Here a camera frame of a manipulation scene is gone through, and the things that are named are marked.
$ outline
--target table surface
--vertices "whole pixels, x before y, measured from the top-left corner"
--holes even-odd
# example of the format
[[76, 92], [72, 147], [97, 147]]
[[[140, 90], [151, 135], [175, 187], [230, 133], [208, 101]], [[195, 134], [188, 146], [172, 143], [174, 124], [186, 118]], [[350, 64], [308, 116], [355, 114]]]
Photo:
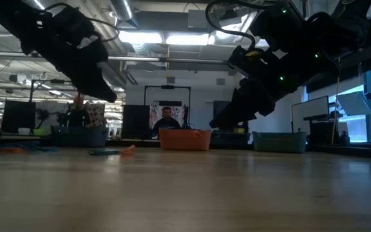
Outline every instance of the table surface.
[[88, 151], [0, 155], [0, 231], [371, 231], [370, 159]]

